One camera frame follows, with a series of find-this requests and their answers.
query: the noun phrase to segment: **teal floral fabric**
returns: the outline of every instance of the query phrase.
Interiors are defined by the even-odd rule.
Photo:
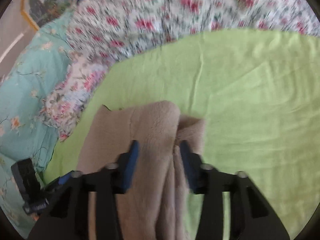
[[[58,133],[37,116],[46,96],[66,76],[73,51],[65,41],[70,15],[68,11],[40,29],[0,84],[0,206],[24,238],[34,220],[22,209],[11,165],[31,158],[41,172],[51,159]]]

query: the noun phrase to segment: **yellow frame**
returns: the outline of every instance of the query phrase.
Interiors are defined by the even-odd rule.
[[[29,25],[34,28],[35,31],[39,30],[37,23],[30,17],[30,15],[24,9],[25,0],[21,0],[20,11],[22,17],[29,23]]]

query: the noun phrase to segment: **pillow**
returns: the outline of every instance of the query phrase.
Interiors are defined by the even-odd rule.
[[[68,66],[65,79],[58,83],[46,98],[40,112],[44,123],[59,129],[60,141],[73,132],[85,104],[104,79],[104,75],[114,60],[89,61],[81,53],[73,54],[73,62]]]
[[[57,130],[37,117],[46,96],[66,75],[73,50],[66,42],[66,12],[40,29],[0,87],[0,206],[15,229],[28,236],[34,221],[23,209],[11,165],[31,158],[43,171],[57,142]]]

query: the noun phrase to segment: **gray floor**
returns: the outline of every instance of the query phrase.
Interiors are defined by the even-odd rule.
[[[0,77],[9,73],[36,33],[22,17],[20,5],[21,0],[12,0],[0,19]]]

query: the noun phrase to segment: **wrinkled sheet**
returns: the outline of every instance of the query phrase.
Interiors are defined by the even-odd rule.
[[[181,116],[168,101],[120,111],[100,107],[76,169],[97,172],[127,152],[132,140],[139,142],[130,189],[116,196],[123,239],[187,240],[182,216],[188,188],[179,144],[188,140],[201,154],[204,132],[204,120]],[[95,197],[89,199],[89,240],[96,240],[95,208],[90,208]]]
[[[206,120],[204,160],[224,172],[246,171],[293,239],[320,202],[319,50],[320,39],[299,33],[222,30],[117,63],[73,134],[57,143],[44,179],[76,168],[101,105],[118,110],[169,100]],[[191,239],[201,203],[201,196],[188,197]]]

